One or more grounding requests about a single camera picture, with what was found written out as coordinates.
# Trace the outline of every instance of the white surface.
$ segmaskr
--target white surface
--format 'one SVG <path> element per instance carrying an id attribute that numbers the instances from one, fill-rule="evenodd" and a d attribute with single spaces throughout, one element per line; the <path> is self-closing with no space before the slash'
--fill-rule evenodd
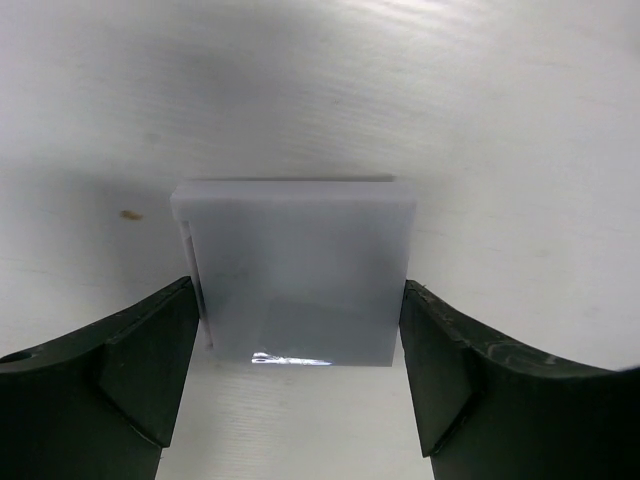
<path id="1" fill-rule="evenodd" d="M 639 363 L 639 17 L 634 0 L 5 0 L 0 354 L 185 273 L 167 200 L 185 174 L 389 173 L 420 194 L 411 277 L 557 355 Z M 401 364 L 265 375 L 201 354 L 161 480 L 428 477 Z"/>
<path id="2" fill-rule="evenodd" d="M 409 185 L 188 180 L 171 206 L 217 358 L 391 366 Z"/>

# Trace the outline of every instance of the white table surface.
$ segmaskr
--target white table surface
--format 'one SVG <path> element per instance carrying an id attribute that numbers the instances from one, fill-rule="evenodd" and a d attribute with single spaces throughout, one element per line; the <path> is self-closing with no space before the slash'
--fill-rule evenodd
<path id="1" fill-rule="evenodd" d="M 0 355 L 186 273 L 185 175 L 392 174 L 420 196 L 410 277 L 554 354 L 640 363 L 639 22 L 634 0 L 5 0 Z M 401 361 L 201 347 L 159 479 L 429 478 Z"/>

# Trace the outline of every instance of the white plastic block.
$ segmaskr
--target white plastic block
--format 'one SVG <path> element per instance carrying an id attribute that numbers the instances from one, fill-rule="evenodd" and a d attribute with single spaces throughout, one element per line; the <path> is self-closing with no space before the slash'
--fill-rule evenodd
<path id="1" fill-rule="evenodd" d="M 415 210 L 406 184 L 189 180 L 171 202 L 218 356 L 391 364 Z"/>

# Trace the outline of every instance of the screw hole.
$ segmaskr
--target screw hole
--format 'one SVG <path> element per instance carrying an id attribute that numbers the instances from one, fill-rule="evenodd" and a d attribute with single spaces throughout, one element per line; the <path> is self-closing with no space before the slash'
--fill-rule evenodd
<path id="1" fill-rule="evenodd" d="M 26 360 L 31 357 L 33 357 L 33 354 L 30 352 L 25 352 L 25 351 L 16 352 L 16 353 L 11 353 L 6 357 L 0 358 L 0 363 L 19 362 L 20 360 Z"/>

